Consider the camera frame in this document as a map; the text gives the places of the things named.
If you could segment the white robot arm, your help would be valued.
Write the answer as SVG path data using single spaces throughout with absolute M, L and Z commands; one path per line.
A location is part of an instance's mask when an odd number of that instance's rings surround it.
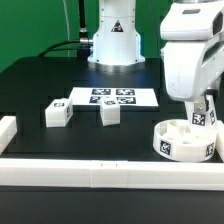
M 135 29 L 136 0 L 99 0 L 99 28 L 89 66 L 127 71 L 145 62 Z M 166 90 L 171 99 L 208 110 L 205 92 L 224 73 L 224 0 L 174 0 L 160 25 Z

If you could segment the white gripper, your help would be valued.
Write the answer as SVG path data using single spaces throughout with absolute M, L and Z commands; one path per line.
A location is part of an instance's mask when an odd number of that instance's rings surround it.
M 164 50 L 166 90 L 171 99 L 195 101 L 194 111 L 208 111 L 201 96 L 224 72 L 224 40 L 220 35 L 207 40 L 168 39 Z

